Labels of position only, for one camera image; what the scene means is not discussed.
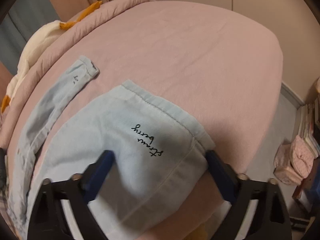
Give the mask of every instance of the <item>light blue cloth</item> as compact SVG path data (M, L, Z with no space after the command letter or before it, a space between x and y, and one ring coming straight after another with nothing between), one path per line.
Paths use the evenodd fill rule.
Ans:
M180 207L207 169L206 150L213 148L193 116L126 81L90 102L54 136L31 185L22 236L43 179L69 179L108 149L116 163L89 207L108 239L135 239Z
M27 193L38 152L52 126L74 96L99 73L91 61L80 56L44 94L30 114L18 141L8 214L21 231L26 217Z

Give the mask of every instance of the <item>orange cloth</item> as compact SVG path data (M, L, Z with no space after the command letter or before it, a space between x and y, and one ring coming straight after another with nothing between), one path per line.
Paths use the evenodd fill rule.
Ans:
M66 23L60 23L60 29L67 31L72 26L74 26L76 23L80 22L82 19L84 19L86 16L88 16L90 13L94 12L96 9L100 8L100 5L102 4L102 1L97 1L90 5L87 9L85 9L78 19L74 22L66 22Z
M5 108L9 105L10 103L10 98L8 95L5 95L3 100L2 100L2 104L1 104L1 114L4 112Z
M192 231L188 236L186 236L183 240L207 240L208 234L204 228L204 224L200 225L194 231Z

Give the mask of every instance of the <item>pink bed sheet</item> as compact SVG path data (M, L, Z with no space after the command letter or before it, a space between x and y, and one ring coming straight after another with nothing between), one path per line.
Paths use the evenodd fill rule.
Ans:
M34 78L37 85L17 119L7 151L9 181L17 141L32 109L80 55L90 58L100 75L63 111L42 152L70 117L97 96L131 79L196 117L216 143L221 158L238 172L246 170L267 132L278 101L282 52L277 38L262 25L222 8L189 2L143 1L118 15L112 14L129 0L101 6L45 51L39 68L45 61L50 61L52 67L41 80L39 75L40 81ZM21 96L24 86L18 91ZM5 136L1 136L0 146L5 146ZM205 222L221 203L214 181L205 173L179 210L139 239L182 239Z

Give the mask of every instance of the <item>plaid fabric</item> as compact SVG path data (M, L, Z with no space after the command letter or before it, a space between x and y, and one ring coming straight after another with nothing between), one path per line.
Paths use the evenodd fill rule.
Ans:
M4 221L6 221L7 225L9 226L9 228L11 229L11 231L16 234L16 231L14 229L14 225L10 219L10 217L7 214L7 209L8 209L8 205L7 205L7 198L5 196L5 194L3 192L0 192L0 214L2 215L2 217L4 218Z

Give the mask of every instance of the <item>pink bag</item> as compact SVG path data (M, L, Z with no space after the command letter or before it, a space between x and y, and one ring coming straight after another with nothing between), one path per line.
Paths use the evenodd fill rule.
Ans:
M280 145L274 159L274 175L286 185L300 185L303 178L291 166L289 153L291 145Z
M312 169L314 155L299 135L291 144L289 157L295 171L303 178L308 177Z

